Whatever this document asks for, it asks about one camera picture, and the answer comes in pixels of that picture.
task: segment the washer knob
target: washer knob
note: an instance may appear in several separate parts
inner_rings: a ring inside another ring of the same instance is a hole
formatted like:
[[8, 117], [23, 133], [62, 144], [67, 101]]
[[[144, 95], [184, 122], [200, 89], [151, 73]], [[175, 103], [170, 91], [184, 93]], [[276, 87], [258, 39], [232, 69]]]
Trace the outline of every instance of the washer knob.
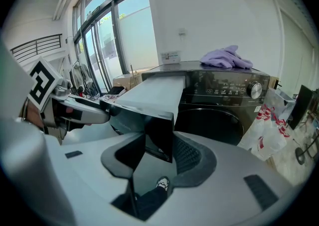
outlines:
[[253, 81], [247, 88], [247, 94], [254, 100], [261, 95], [262, 91], [263, 87], [257, 81]]

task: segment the purple cloth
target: purple cloth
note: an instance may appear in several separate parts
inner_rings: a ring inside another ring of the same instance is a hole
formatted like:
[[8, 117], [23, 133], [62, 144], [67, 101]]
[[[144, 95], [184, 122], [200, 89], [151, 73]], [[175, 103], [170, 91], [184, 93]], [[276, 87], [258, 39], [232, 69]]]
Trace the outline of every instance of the purple cloth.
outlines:
[[223, 49], [217, 49], [206, 53], [200, 62], [219, 68], [242, 68], [251, 69], [253, 63], [249, 60], [242, 59], [237, 53], [237, 45], [231, 45]]

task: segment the washer door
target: washer door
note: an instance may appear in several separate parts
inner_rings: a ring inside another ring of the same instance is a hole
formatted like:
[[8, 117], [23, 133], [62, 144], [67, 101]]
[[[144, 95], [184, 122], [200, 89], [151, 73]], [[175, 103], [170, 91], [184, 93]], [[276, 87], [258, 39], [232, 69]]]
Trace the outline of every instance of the washer door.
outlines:
[[243, 125], [236, 116], [216, 109], [188, 109], [178, 112], [175, 130], [232, 145], [237, 145], [244, 135]]

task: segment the black front-load washer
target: black front-load washer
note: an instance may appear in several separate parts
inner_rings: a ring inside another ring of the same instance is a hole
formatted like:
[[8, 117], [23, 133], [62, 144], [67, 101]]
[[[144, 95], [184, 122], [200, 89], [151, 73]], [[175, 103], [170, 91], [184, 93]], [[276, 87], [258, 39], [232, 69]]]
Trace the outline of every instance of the black front-load washer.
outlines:
[[183, 76], [175, 130], [237, 145], [263, 105], [270, 76], [255, 69], [223, 69], [186, 61], [142, 73]]

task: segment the metal railing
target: metal railing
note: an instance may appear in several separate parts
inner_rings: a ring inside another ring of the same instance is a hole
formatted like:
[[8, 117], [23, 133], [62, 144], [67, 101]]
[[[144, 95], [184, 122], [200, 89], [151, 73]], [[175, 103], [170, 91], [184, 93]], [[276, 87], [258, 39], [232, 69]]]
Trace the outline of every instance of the metal railing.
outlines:
[[11, 49], [11, 53], [21, 63], [38, 54], [61, 48], [61, 36], [62, 34], [56, 34], [31, 40]]

